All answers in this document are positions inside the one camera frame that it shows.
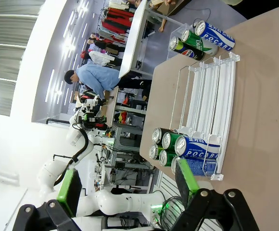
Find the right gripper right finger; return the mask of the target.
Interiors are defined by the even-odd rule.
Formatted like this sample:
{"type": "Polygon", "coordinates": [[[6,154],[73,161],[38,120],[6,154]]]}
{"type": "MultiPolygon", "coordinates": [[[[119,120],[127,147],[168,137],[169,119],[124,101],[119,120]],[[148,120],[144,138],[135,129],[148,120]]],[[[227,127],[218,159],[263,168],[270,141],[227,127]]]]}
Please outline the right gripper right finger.
{"type": "Polygon", "coordinates": [[[259,227],[238,189],[223,193],[200,188],[186,159],[175,163],[175,181],[184,211],[176,219],[172,231],[197,231],[206,219],[217,221],[223,231],[258,231],[259,227]]]}

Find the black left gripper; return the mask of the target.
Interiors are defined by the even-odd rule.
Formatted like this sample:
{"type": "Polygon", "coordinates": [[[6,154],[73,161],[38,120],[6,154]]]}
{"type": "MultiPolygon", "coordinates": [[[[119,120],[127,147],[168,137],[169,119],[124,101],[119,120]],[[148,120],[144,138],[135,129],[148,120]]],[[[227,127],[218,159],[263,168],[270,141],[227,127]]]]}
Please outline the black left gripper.
{"type": "Polygon", "coordinates": [[[83,115],[82,122],[86,123],[86,128],[100,128],[102,123],[106,123],[106,117],[89,117],[87,115],[83,115]]]}

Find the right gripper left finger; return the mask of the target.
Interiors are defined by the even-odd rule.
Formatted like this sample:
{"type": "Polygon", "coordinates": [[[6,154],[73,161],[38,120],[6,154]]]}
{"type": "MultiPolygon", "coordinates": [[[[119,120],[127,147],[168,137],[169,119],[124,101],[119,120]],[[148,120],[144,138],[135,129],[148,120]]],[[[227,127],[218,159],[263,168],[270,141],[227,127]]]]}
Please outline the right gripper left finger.
{"type": "Polygon", "coordinates": [[[19,208],[14,231],[79,231],[74,222],[80,193],[81,180],[76,169],[66,172],[56,199],[44,202],[40,207],[25,204],[19,208]]]}

